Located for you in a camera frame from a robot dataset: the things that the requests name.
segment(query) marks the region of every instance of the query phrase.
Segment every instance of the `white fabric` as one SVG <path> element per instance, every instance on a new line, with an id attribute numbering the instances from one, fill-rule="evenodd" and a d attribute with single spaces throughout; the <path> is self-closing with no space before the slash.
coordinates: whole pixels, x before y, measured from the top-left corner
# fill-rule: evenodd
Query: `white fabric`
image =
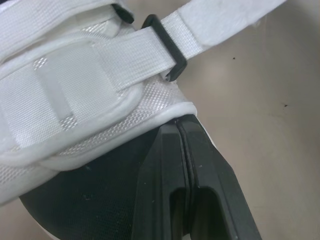
<path id="1" fill-rule="evenodd" d="M 78 13 L 116 0 L 20 0 L 0 15 L 0 63 Z"/>
<path id="2" fill-rule="evenodd" d="M 161 22 L 189 59 L 282 2 L 192 0 Z M 22 0 L 0 8 L 0 204 L 196 114 L 161 79 L 175 62 L 154 30 L 121 24 L 111 3 L 118 1 Z M 28 181 L 34 169 L 38 177 Z"/>

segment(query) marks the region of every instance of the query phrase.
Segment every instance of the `white strap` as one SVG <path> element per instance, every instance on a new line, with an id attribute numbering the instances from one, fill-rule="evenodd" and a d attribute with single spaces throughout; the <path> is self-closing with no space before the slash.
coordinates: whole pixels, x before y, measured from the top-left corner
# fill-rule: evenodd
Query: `white strap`
<path id="1" fill-rule="evenodd" d="M 0 63 L 76 14 L 118 0 L 20 0 L 0 14 Z"/>
<path id="2" fill-rule="evenodd" d="M 284 0 L 192 0 L 161 22 L 186 59 L 255 23 Z M 168 73 L 176 63 L 151 28 L 108 41 L 101 51 L 108 56 L 111 79 L 138 83 Z"/>

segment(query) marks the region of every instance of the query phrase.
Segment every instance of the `beige floor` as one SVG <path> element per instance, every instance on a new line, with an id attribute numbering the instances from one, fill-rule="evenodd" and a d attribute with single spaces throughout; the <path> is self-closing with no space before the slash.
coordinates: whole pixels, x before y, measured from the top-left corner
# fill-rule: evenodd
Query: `beige floor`
<path id="1" fill-rule="evenodd" d="M 128 0 L 137 27 L 184 2 Z M 190 60 L 178 80 L 233 167 L 264 240 L 320 240 L 320 7 L 305 2 L 286 3 Z M 0 233 L 49 239 L 19 201 L 0 208 Z"/>

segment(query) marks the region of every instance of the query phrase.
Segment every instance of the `black plastic clip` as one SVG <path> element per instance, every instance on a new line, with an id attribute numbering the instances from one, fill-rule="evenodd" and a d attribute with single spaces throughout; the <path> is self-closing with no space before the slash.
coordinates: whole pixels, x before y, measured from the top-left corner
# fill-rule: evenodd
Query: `black plastic clip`
<path id="1" fill-rule="evenodd" d="M 122 6 L 119 4 L 111 4 L 113 9 L 115 10 L 116 14 L 122 19 L 127 24 L 132 24 L 135 19 L 134 16 L 126 9 L 124 9 Z"/>
<path id="2" fill-rule="evenodd" d="M 177 47 L 175 42 L 167 33 L 166 29 L 162 25 L 161 21 L 157 15 L 149 15 L 144 21 L 142 28 L 152 27 L 155 33 L 159 36 L 164 46 L 167 48 L 172 58 L 176 62 L 176 65 L 171 69 L 171 71 L 165 76 L 165 79 L 168 82 L 173 82 L 176 80 L 180 74 L 187 67 L 187 59 L 182 54 L 180 49 Z"/>

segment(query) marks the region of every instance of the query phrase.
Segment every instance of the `strap slider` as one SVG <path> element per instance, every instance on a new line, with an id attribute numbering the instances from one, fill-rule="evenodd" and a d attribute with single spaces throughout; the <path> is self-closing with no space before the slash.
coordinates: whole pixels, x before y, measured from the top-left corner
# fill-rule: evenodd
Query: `strap slider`
<path id="1" fill-rule="evenodd" d="M 171 69 L 171 71 L 165 76 L 165 79 L 168 82 L 175 81 L 180 74 L 187 67 L 187 59 L 182 54 L 180 49 L 177 47 L 175 42 L 167 33 L 166 29 L 162 25 L 161 21 L 155 14 L 149 15 L 144 21 L 142 28 L 152 27 L 158 37 L 161 39 L 162 43 L 176 62 L 175 66 Z"/>

